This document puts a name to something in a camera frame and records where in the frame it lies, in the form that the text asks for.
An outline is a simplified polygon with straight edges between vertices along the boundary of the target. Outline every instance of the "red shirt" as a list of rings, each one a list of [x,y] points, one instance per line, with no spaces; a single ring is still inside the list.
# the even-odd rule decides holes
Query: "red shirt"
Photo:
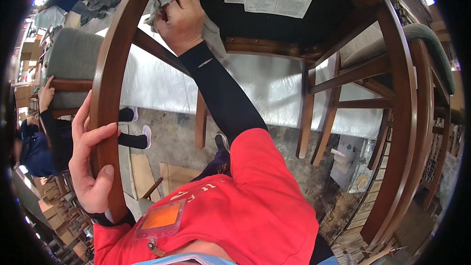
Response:
[[[152,205],[186,198],[179,231],[157,239],[165,252],[195,239],[222,247],[240,265],[308,264],[319,224],[270,134],[241,133],[231,146],[233,178],[190,182]],[[95,224],[95,264],[128,265],[156,258],[128,224]]]

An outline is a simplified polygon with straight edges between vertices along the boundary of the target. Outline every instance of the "face mask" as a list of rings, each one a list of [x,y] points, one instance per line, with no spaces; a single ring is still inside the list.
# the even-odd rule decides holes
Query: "face mask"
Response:
[[[189,260],[195,260],[201,265],[235,265],[235,263],[224,260],[223,258],[209,255],[209,254],[204,254],[204,253],[176,254],[176,255],[162,257],[155,260],[135,263],[134,265],[154,265],[154,264],[170,265],[170,264],[175,264],[178,262],[185,262]]]

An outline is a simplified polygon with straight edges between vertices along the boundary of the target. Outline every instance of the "black sleeve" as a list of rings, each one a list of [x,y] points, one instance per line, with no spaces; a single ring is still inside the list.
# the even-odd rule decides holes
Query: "black sleeve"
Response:
[[[121,219],[118,223],[114,224],[113,222],[109,221],[108,218],[105,216],[104,213],[87,213],[90,218],[94,219],[97,221],[98,224],[101,226],[106,226],[106,227],[111,227],[111,226],[118,226],[124,223],[129,224],[131,227],[133,227],[136,224],[136,221],[134,220],[134,216],[132,215],[131,211],[128,209],[128,213],[126,216],[124,216],[123,219]]]
[[[46,109],[40,114],[42,126],[46,132],[47,137],[52,148],[52,157],[54,158],[54,166],[57,170],[68,169],[71,154],[67,149],[67,143],[63,140],[59,127],[57,126],[52,112],[50,109]]]
[[[179,59],[195,80],[214,121],[230,144],[245,130],[268,131],[257,109],[204,41]]]

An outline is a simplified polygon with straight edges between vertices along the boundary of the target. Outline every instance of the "clear plastic badge holder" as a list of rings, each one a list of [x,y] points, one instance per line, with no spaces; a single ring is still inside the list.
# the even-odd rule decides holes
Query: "clear plastic badge holder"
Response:
[[[147,210],[136,228],[134,239],[156,239],[178,232],[186,199]]]

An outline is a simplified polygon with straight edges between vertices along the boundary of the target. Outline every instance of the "cleaning cloth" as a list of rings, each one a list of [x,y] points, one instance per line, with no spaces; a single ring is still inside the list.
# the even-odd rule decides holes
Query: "cleaning cloth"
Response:
[[[160,14],[163,12],[163,7],[170,3],[172,0],[154,0],[154,4],[152,4],[150,9],[150,18],[145,20],[144,23],[151,26],[151,31],[156,33],[156,28],[154,27],[154,19],[156,17],[156,13]],[[218,59],[224,59],[227,56],[226,48],[221,40],[221,35],[219,33],[219,27],[208,18],[208,15],[205,15],[204,19],[204,26],[202,37],[203,40],[208,45],[211,52],[216,56]]]

